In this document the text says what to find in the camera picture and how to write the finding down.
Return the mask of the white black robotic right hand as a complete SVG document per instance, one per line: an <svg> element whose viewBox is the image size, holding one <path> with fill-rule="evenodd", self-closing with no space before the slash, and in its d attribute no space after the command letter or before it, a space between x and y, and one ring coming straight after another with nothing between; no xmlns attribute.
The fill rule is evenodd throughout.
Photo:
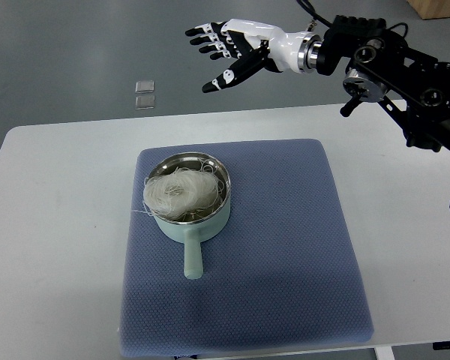
<svg viewBox="0 0 450 360"><path fill-rule="evenodd" d="M313 54L322 39L309 31L287 33L261 22L230 19L208 22L188 29L190 44L210 59L232 59L234 62L203 87L204 93L217 92L243 83L262 69L298 74L314 69Z"/></svg>

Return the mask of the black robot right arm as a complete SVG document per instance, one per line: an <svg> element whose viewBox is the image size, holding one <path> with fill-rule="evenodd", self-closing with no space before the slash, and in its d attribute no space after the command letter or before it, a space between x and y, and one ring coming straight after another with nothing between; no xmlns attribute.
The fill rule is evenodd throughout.
<svg viewBox="0 0 450 360"><path fill-rule="evenodd" d="M412 49L384 19L336 16L329 22L309 1L299 5L327 30L305 56L306 65L330 75L348 58L343 87L350 100L342 116L366 101L376 102L403 131L406 145L450 151L450 62Z"/></svg>

